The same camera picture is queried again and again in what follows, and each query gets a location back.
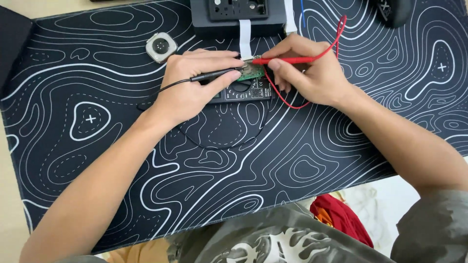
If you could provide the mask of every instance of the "person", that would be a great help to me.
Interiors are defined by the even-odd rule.
[[[328,47],[291,34],[263,57],[317,56]],[[200,49],[173,55],[161,86],[242,66],[236,55]],[[313,219],[307,209],[285,205],[196,229],[178,255],[180,263],[468,262],[468,165],[453,147],[350,84],[332,51],[310,64],[273,59],[268,67],[281,90],[290,92],[293,85],[307,100],[349,116],[421,199],[398,223],[391,259]],[[52,204],[25,243],[20,263],[103,262],[85,255],[109,226],[153,146],[239,76],[232,71],[206,86],[186,82],[161,92]]]

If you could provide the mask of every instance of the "black computer mouse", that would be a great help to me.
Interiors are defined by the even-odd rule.
[[[413,0],[374,0],[382,23],[398,28],[406,23],[413,11]]]

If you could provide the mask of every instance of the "forearm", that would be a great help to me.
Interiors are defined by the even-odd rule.
[[[467,163],[437,135],[393,113],[357,87],[336,107],[420,194],[434,189],[468,191]]]
[[[152,124],[145,117],[143,113],[63,191],[26,242],[20,262],[53,262],[90,253],[145,158],[172,128],[163,119]]]

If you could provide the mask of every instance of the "desk mat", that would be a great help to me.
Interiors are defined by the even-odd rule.
[[[366,0],[294,2],[299,33],[331,42],[348,15],[340,62],[350,82],[468,154],[468,18],[462,0],[417,1],[400,29],[384,28]],[[237,39],[194,35],[188,1],[162,1],[39,19],[1,100],[29,228],[67,185],[118,139],[159,88],[165,65],[145,43],[169,33],[179,53],[238,51]],[[279,36],[255,38],[262,54]],[[304,99],[291,92],[287,100]],[[183,130],[206,146],[239,144],[260,128],[268,102],[207,106]],[[109,229],[103,252],[395,174],[341,112],[274,100],[262,134],[238,149],[207,151],[176,129],[143,163]]]

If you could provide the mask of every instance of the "red probe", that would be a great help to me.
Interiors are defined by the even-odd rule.
[[[300,57],[300,58],[280,58],[281,60],[283,61],[286,61],[290,64],[298,64],[298,63],[311,63],[311,62],[314,62],[316,61],[317,59],[323,57],[327,52],[329,52],[333,46],[336,44],[336,58],[338,58],[338,51],[339,51],[339,39],[340,39],[340,36],[341,34],[343,33],[344,31],[344,26],[346,25],[346,20],[347,20],[347,17],[346,15],[343,15],[340,19],[340,21],[338,22],[338,29],[336,30],[336,39],[335,41],[331,44],[331,46],[329,48],[327,48],[324,52],[322,52],[320,55],[316,56],[316,57]],[[253,64],[257,64],[257,65],[265,65],[265,64],[268,64],[268,62],[270,62],[270,60],[272,60],[272,58],[257,58],[257,59],[254,59],[252,61]],[[290,108],[293,108],[293,109],[301,109],[301,108],[304,108],[305,106],[307,106],[310,102],[306,102],[304,105],[302,106],[299,106],[299,107],[295,107],[295,106],[292,106],[291,104],[289,104],[288,102],[286,102],[286,100],[281,96],[280,92],[278,91],[278,89],[276,88],[275,84],[271,81],[270,77],[268,76],[267,72],[266,72],[266,69],[264,69],[265,71],[265,76],[266,78],[268,79],[268,81],[270,82],[271,86],[273,87],[273,89],[275,90],[276,94],[278,94],[279,98]]]

